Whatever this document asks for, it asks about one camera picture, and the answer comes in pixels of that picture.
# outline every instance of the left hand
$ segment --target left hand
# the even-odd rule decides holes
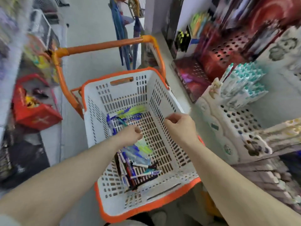
[[[135,144],[138,140],[142,139],[143,134],[137,125],[129,125],[124,127],[114,137],[119,147],[123,148]]]

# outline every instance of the perforated basket wall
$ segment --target perforated basket wall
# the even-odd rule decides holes
[[[131,82],[112,86],[111,81],[132,77]],[[183,112],[171,90],[163,84],[155,69],[148,68],[88,83],[84,87],[87,111],[84,114],[88,145],[110,136],[107,114],[144,104],[147,112],[135,121],[153,149],[152,161],[158,160],[162,173],[137,191],[124,193],[114,160],[97,181],[102,217],[109,222],[126,219],[138,212],[158,208],[186,193],[197,182],[198,175],[187,154],[171,139],[164,118]],[[114,123],[117,131],[122,126]],[[136,169],[138,174],[144,172]]]

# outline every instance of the right hand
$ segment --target right hand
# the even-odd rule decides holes
[[[173,113],[164,120],[171,138],[181,148],[198,143],[198,134],[193,119],[184,113]]]

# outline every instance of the metal rack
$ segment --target metal rack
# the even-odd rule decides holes
[[[24,0],[21,14],[17,18],[18,32],[13,36],[9,45],[8,58],[4,60],[5,77],[0,80],[0,144],[2,142],[6,121],[11,107],[14,85],[16,82],[26,34],[30,22],[30,13],[34,0]]]

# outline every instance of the shopping cart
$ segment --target shopping cart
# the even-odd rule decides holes
[[[148,67],[139,70],[109,74],[88,80],[81,87],[68,90],[60,66],[60,58],[78,53],[117,48],[137,43],[150,43],[156,52],[159,71]],[[137,213],[149,211],[165,205],[188,192],[200,182],[187,154],[171,139],[164,118],[173,112],[183,112],[181,106],[165,83],[165,66],[158,44],[152,36],[110,41],[100,44],[73,48],[59,48],[51,58],[57,69],[64,95],[85,121],[88,146],[91,147],[110,136],[107,114],[115,113],[130,106],[145,105],[147,111],[137,124],[147,144],[153,149],[152,162],[158,161],[162,173],[158,178],[146,182],[136,191],[125,193],[118,176],[114,160],[95,183],[96,197],[104,220],[115,223]],[[78,91],[81,99],[75,97]],[[117,131],[122,126],[114,122]],[[144,170],[136,169],[137,174]]]

